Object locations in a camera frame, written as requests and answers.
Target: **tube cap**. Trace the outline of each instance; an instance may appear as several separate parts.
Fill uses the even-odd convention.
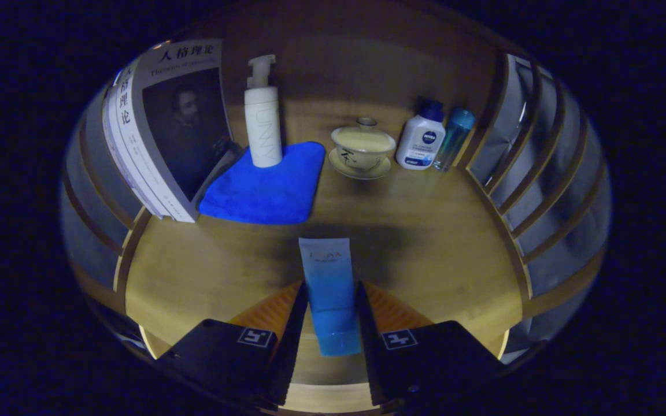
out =
[[[455,124],[470,130],[474,126],[474,115],[463,108],[455,108],[449,118],[449,124]]]
[[[443,108],[442,102],[427,100],[423,103],[420,111],[418,111],[418,116],[441,123],[443,121],[443,111],[441,111],[441,108]]]

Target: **wooden slat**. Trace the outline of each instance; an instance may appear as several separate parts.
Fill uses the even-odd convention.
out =
[[[508,227],[508,223],[506,223],[505,219],[502,218],[499,213],[497,213],[495,203],[486,193],[484,193],[484,188],[481,184],[479,184],[478,179],[474,176],[473,173],[471,173],[471,171],[468,170],[466,173],[469,176],[468,179],[470,179],[467,182],[472,184],[476,190],[476,193],[478,193],[479,197],[483,201],[484,209],[488,211],[492,221],[495,224],[495,228],[497,228],[498,232],[500,233],[500,237],[502,237],[503,243],[505,243],[505,248],[508,251],[508,255],[510,255],[510,263],[513,266],[513,271],[515,272],[516,278],[518,279],[518,288],[520,290],[521,301],[525,303],[531,299],[534,290],[531,287],[531,278],[528,274],[528,268],[526,267],[525,263],[521,261],[520,247],[518,247],[518,243],[516,243],[516,241],[513,240],[513,238],[510,236],[510,228]]]
[[[579,169],[579,164],[582,163],[582,156],[584,156],[584,148],[587,146],[587,117],[584,113],[580,114],[580,126],[579,126],[579,137],[577,139],[577,145],[575,147],[572,158],[567,166],[565,173],[562,175],[562,178],[558,182],[557,186],[554,187],[552,192],[549,195],[545,195],[544,200],[541,201],[539,206],[536,207],[536,210],[532,211],[531,214],[526,217],[523,222],[518,224],[515,229],[510,233],[513,239],[517,239],[526,229],[531,228],[531,226],[536,223],[536,221],[541,218],[545,213],[547,213],[552,206],[557,203],[562,194],[567,190],[569,184],[574,179],[574,176],[577,174]]]
[[[572,274],[569,279],[561,282],[560,285],[553,288],[547,293],[536,296],[523,304],[523,319],[528,319],[536,316],[537,314],[545,313],[552,310],[559,305],[569,301],[574,295],[577,295],[582,290],[590,286],[595,276],[600,271],[600,266],[605,257],[607,244],[604,244],[600,250],[590,259],[590,261],[582,266],[578,272]]]
[[[71,185],[71,179],[68,177],[68,171],[66,170],[66,164],[63,165],[63,172],[61,173],[61,178],[63,179],[63,185],[66,189],[66,196],[68,196],[71,206],[73,206],[74,211],[79,215],[79,218],[82,219],[84,225],[87,226],[92,234],[94,234],[101,243],[109,247],[110,250],[117,253],[117,255],[122,255],[122,247],[113,239],[106,234],[106,232],[101,229],[99,224],[97,224],[87,213],[82,205],[79,198],[76,196],[76,193],[73,191],[73,186]]]
[[[130,263],[132,262],[135,248],[138,246],[140,236],[143,234],[143,230],[145,230],[149,219],[150,213],[148,210],[146,210],[145,207],[141,208],[140,212],[135,217],[135,227],[127,232],[122,247],[122,255],[118,258],[117,265],[114,267],[112,290],[102,286],[94,277],[89,276],[81,264],[69,257],[71,269],[73,269],[73,272],[76,275],[76,281],[79,283],[79,286],[84,293],[117,313],[126,314],[125,289],[127,287],[127,274],[130,270]]]
[[[171,350],[171,344],[146,331],[143,326],[139,327],[140,336],[143,337],[143,342],[145,343],[146,348],[148,348],[150,356],[153,357],[154,360],[158,360],[158,358],[166,353],[166,351]]]
[[[505,213],[507,213],[507,211],[510,210],[521,197],[523,197],[528,188],[536,182],[536,179],[538,179],[539,175],[544,171],[544,168],[546,168],[546,165],[549,163],[549,159],[552,158],[554,151],[557,149],[557,144],[560,141],[560,135],[562,135],[562,129],[566,119],[566,105],[562,83],[556,77],[553,81],[554,89],[557,91],[557,111],[554,114],[554,122],[552,124],[552,129],[549,131],[547,142],[544,144],[541,153],[537,156],[536,161],[534,161],[534,165],[531,166],[531,169],[526,173],[526,176],[523,177],[516,189],[510,193],[505,202],[503,202],[497,209],[500,215],[505,215]]]
[[[505,92],[508,90],[508,55],[502,50],[497,50],[495,55],[495,76],[492,81],[490,95],[487,100],[483,115],[479,118],[478,126],[474,129],[471,139],[464,145],[462,156],[457,161],[459,168],[469,169],[479,155],[487,140],[492,128],[495,126],[497,116],[502,108],[502,101],[505,99]]]
[[[119,221],[124,226],[126,226],[128,229],[132,229],[134,224],[132,223],[130,215],[122,208],[122,206],[119,205],[119,203],[111,195],[109,195],[109,192],[107,192],[106,189],[104,189],[104,186],[96,173],[96,168],[94,166],[94,163],[92,163],[92,158],[89,153],[89,147],[87,145],[87,134],[86,134],[87,124],[85,116],[82,116],[80,124],[81,126],[79,127],[79,150],[81,151],[82,154],[82,163],[84,164],[84,168],[87,171],[87,177],[89,179],[89,182],[90,184],[92,184],[92,187],[97,192],[97,195],[99,196],[99,199],[102,201],[102,203],[109,208],[109,211],[111,211],[113,215],[116,216],[116,218],[119,219]]]
[[[518,156],[526,147],[528,138],[534,134],[534,130],[536,129],[536,124],[539,119],[539,103],[541,102],[541,95],[544,84],[541,79],[541,70],[539,69],[539,64],[537,64],[536,61],[531,61],[531,78],[533,79],[534,87],[532,89],[533,92],[531,93],[531,97],[528,98],[528,104],[526,106],[526,111],[528,113],[526,117],[528,117],[528,120],[523,123],[520,132],[518,132],[518,137],[516,137],[515,142],[513,142],[513,146],[508,151],[508,155],[505,156],[502,161],[500,161],[494,173],[492,174],[492,179],[486,186],[484,186],[484,191],[487,192],[487,195],[492,195],[492,192],[494,192],[502,180],[505,179],[505,175],[513,167],[513,164],[515,164]]]
[[[89,276],[81,264],[71,256],[68,257],[68,262],[76,277],[76,282],[86,295],[117,313],[125,314],[124,296],[120,297],[114,291],[102,286],[94,277]]]
[[[125,288],[127,287],[127,274],[130,272],[130,264],[132,264],[132,256],[135,255],[135,248],[138,247],[138,242],[140,242],[140,237],[143,235],[150,217],[151,214],[146,210],[145,206],[140,208],[138,215],[135,216],[135,226],[125,236],[123,252],[117,261],[116,270],[114,271],[114,291],[122,295],[123,302],[125,299]]]
[[[600,189],[600,184],[603,180],[603,177],[605,177],[605,159],[600,159],[598,170],[595,173],[595,180],[593,181],[593,185],[590,187],[587,195],[585,195],[582,199],[582,203],[579,208],[575,210],[568,221],[563,223],[554,234],[550,235],[546,240],[544,240],[544,242],[540,243],[539,247],[534,248],[532,252],[523,256],[524,264],[531,263],[531,261],[544,254],[546,250],[549,250],[556,243],[560,242],[560,240],[566,237],[566,235],[569,234],[569,232],[572,231],[572,229],[574,229],[577,224],[579,224],[579,221],[582,220],[582,217],[584,217],[584,215],[587,214],[587,211],[590,210],[590,206],[592,206],[593,201],[595,200],[595,196],[598,194],[598,190]]]

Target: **blue microfiber cloth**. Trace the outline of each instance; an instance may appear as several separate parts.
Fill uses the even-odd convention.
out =
[[[312,209],[325,147],[306,142],[287,146],[282,161],[257,168],[246,153],[209,185],[199,205],[206,216],[251,224],[299,224]]]

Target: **pump bottle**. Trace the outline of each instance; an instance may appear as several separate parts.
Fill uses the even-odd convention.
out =
[[[246,130],[251,160],[257,168],[270,168],[282,161],[277,87],[269,86],[269,69],[275,55],[262,55],[248,61],[253,76],[245,94]]]

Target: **label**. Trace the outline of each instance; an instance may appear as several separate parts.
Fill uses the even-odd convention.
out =
[[[441,145],[442,134],[427,127],[421,127],[414,133],[414,140],[405,153],[404,161],[412,166],[430,166]]]
[[[405,157],[405,163],[412,164],[413,166],[428,166],[433,163],[433,155],[421,152],[408,152]]]
[[[436,142],[436,132],[425,132],[423,134],[423,143],[425,144],[431,144],[433,142]]]

